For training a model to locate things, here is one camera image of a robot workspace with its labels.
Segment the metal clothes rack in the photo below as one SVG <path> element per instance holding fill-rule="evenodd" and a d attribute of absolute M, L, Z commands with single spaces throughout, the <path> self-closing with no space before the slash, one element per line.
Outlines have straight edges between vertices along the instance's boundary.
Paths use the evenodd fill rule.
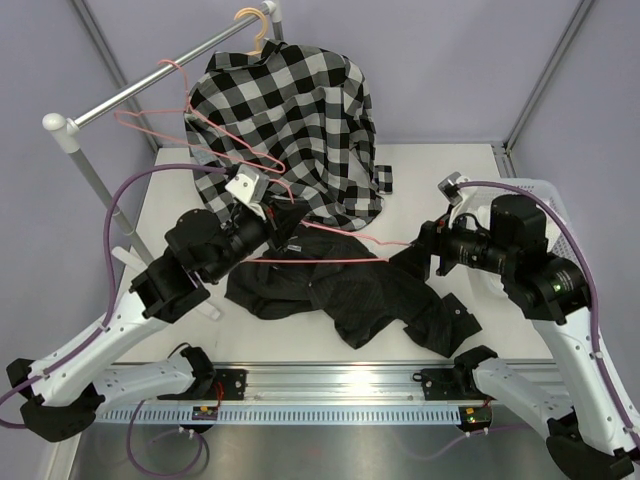
<path fill-rule="evenodd" d="M 58 113 L 49 113 L 42 118 L 42 126 L 51 134 L 60 149 L 73 161 L 104 206 L 111 204 L 113 196 L 82 150 L 77 139 L 81 129 L 106 114 L 115 112 L 118 107 L 125 105 L 133 112 L 134 122 L 132 128 L 142 133 L 149 146 L 154 151 L 158 151 L 160 143 L 154 136 L 151 125 L 147 120 L 151 112 L 144 110 L 137 101 L 137 96 L 140 93 L 261 19 L 266 21 L 267 29 L 272 31 L 278 39 L 282 37 L 280 3 L 277 1 L 264 1 L 255 8 L 253 13 L 248 13 L 234 20 L 225 29 L 181 54 L 176 59 L 164 61 L 140 79 L 126 82 L 124 73 L 106 40 L 106 35 L 99 26 L 89 4 L 86 1 L 72 1 L 70 6 L 72 12 L 79 18 L 81 26 L 88 34 L 91 44 L 97 50 L 100 60 L 115 84 L 116 93 L 75 118 L 67 118 Z"/>

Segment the pink wire hanger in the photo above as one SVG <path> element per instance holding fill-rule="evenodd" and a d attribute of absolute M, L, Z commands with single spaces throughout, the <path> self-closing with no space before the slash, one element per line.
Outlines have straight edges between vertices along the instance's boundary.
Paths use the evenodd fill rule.
<path fill-rule="evenodd" d="M 387 257 L 377 257 L 364 241 L 381 247 L 408 247 L 407 242 L 381 241 L 366 234 L 348 232 L 335 227 L 302 220 L 293 237 L 281 248 L 270 247 L 260 257 L 244 263 L 273 265 L 319 265 L 384 263 Z"/>
<path fill-rule="evenodd" d="M 209 120 L 192 106 L 188 75 L 182 66 L 168 59 L 162 59 L 158 64 L 162 66 L 168 65 L 181 73 L 184 84 L 184 106 L 174 109 L 144 109 L 138 113 L 131 110 L 117 109 L 113 117 L 120 125 L 142 133 L 148 133 L 158 139 L 168 140 L 178 145 L 189 147 L 192 150 L 205 152 L 207 155 L 219 159 L 246 164 L 274 174 L 284 174 L 286 172 L 287 167 L 282 160 L 251 146 L 239 136 L 232 134 L 222 126 Z M 191 121 L 193 124 L 198 124 L 198 127 L 193 132 L 187 131 L 186 137 L 180 139 L 151 128 L 136 126 L 133 123 L 133 119 L 139 119 L 147 114 L 181 114 L 185 123 Z"/>

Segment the aluminium mounting rail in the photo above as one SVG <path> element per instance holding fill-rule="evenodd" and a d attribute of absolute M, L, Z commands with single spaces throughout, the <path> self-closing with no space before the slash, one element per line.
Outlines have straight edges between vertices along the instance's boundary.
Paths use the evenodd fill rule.
<path fill-rule="evenodd" d="M 219 364 L 209 390 L 190 396 L 172 394 L 164 384 L 176 375 L 143 365 L 117 365 L 99 384 L 124 394 L 133 404 L 142 398 L 165 401 L 265 403 L 371 403 L 392 401 L 478 400 L 462 391 L 454 366 L 438 363 Z"/>

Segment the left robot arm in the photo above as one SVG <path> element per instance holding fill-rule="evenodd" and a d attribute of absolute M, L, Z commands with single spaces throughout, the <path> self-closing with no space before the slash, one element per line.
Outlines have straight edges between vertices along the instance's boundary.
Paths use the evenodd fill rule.
<path fill-rule="evenodd" d="M 49 442 L 69 439 L 122 405 L 160 398 L 208 396 L 215 369 L 200 347 L 156 363 L 116 368 L 114 362 L 147 337 L 175 324 L 263 244 L 283 246 L 309 211 L 302 202 L 271 200 L 258 213 L 237 204 L 221 223 L 206 209 L 183 214 L 166 232 L 167 248 L 131 282 L 116 304 L 64 347 L 39 361 L 7 368 L 25 399 L 23 428 Z"/>

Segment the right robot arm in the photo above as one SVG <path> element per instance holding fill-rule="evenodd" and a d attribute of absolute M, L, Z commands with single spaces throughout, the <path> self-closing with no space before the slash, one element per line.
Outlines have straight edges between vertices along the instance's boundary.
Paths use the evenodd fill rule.
<path fill-rule="evenodd" d="M 595 296 L 581 269 L 548 249 L 542 206 L 522 195 L 492 200 L 489 226 L 470 229 L 466 215 L 447 211 L 425 222 L 410 246 L 391 259 L 419 280 L 461 265 L 499 276 L 507 298 L 532 322 L 556 363 L 565 400 L 511 370 L 496 352 L 475 347 L 454 360 L 452 383 L 462 396 L 498 401 L 544 440 L 556 466 L 570 479 L 627 479 L 639 459 L 631 428 L 606 398 L 590 330 Z"/>

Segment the black white checkered shirt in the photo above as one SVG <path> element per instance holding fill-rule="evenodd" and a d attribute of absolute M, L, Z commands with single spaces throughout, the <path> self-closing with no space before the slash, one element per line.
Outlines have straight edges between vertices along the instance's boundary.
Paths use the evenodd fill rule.
<path fill-rule="evenodd" d="M 382 212 L 392 169 L 375 160 L 369 87 L 347 57 L 282 41 L 258 56 L 218 52 L 191 96 L 209 120 L 285 163 L 284 174 L 266 172 L 269 191 L 308 204 L 308 220 L 357 231 Z M 211 168 L 235 163 L 189 153 Z"/>

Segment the black pinstripe shirt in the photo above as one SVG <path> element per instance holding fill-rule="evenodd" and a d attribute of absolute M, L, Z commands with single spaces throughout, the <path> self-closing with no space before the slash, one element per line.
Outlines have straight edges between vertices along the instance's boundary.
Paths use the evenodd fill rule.
<path fill-rule="evenodd" d="M 241 263 L 227 277 L 225 296 L 261 320 L 322 311 L 353 349 L 395 320 L 418 346 L 451 357 L 482 329 L 454 295 L 390 263 L 273 265 Z"/>

